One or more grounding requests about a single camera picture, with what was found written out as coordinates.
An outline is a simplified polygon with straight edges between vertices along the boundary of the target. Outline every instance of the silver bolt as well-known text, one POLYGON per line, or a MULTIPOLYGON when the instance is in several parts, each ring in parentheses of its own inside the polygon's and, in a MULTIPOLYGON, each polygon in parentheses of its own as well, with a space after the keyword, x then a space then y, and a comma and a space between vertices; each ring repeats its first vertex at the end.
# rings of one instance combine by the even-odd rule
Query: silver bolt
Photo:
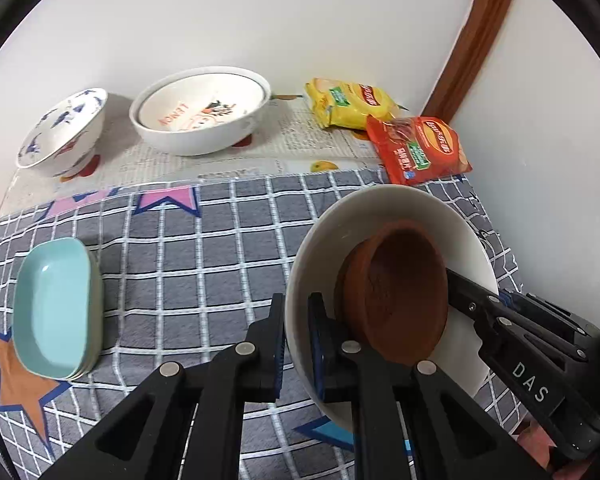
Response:
POLYGON ((238 343, 235 346, 235 352, 239 355, 249 355, 255 352, 256 345, 253 343, 249 343, 248 341, 243 341, 238 343))
POLYGON ((345 354, 357 354, 361 350, 360 343, 353 340, 348 340, 342 343, 342 351, 345 354))
POLYGON ((438 367, 432 361, 420 361, 416 368, 423 375, 433 375, 438 370, 438 367))
POLYGON ((168 363, 160 366, 160 375, 164 377, 173 377, 180 371, 180 365, 174 361, 169 361, 168 363))

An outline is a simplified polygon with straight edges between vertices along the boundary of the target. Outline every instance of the grid pattern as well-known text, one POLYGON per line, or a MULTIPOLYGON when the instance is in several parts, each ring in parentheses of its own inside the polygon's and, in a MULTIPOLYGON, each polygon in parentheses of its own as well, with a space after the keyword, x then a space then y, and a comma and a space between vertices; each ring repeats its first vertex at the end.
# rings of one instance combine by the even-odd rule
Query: grid pattern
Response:
MULTIPOLYGON (((202 218, 163 204, 133 215, 138 192, 187 182, 121 189, 54 218, 48 205, 0 219, 0 332, 11 325, 15 277, 24 256, 46 240, 73 236, 94 253, 104 279, 104 345, 96 367, 44 407, 53 454, 22 412, 0 412, 0 431, 16 469, 36 478, 164 360, 209 361, 242 340, 284 292, 296 251, 336 200, 382 184, 379 170, 231 180, 196 187, 202 218)), ((520 290, 518 267, 463 176, 421 189, 454 208, 474 229, 501 288, 520 290)), ((294 428, 320 416, 288 352, 281 398, 245 408, 242 480, 352 479, 353 455, 294 428)), ((524 409, 492 374, 476 397, 508 430, 524 409)))

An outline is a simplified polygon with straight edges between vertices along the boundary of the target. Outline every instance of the clay flower pot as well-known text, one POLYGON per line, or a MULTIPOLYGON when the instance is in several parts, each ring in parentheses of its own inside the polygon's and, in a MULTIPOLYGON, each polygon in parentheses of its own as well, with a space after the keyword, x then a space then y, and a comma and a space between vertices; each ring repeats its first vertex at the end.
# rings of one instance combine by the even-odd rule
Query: clay flower pot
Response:
POLYGON ((351 251, 340 278, 336 316, 358 340, 397 363, 429 357, 445 329, 448 292, 444 260, 419 224, 387 224, 351 251))

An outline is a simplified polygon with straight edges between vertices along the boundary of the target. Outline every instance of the wall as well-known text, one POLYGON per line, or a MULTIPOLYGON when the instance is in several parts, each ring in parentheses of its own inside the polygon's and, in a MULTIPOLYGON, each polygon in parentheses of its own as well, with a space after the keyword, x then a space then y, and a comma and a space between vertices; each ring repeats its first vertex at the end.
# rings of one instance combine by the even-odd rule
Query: wall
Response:
POLYGON ((452 121, 525 290, 600 325, 600 60, 551 0, 514 0, 452 121))
POLYGON ((278 93, 330 76, 420 109, 471 1, 43 0, 0 51, 0 200, 30 127, 89 86, 132 98, 167 74, 228 64, 278 93))

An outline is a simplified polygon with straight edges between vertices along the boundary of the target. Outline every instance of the snack package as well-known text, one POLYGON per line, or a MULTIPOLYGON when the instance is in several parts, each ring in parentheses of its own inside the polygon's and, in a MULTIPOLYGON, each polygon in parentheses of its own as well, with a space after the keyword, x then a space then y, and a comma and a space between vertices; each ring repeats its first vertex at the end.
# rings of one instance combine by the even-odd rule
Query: snack package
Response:
POLYGON ((374 86, 314 78, 304 85, 304 90, 321 128, 342 126, 364 130, 368 115, 388 121, 398 112, 394 101, 374 86))
POLYGON ((385 122, 369 116, 366 134, 382 159, 392 184, 415 186, 472 170, 458 134, 435 117, 385 122))

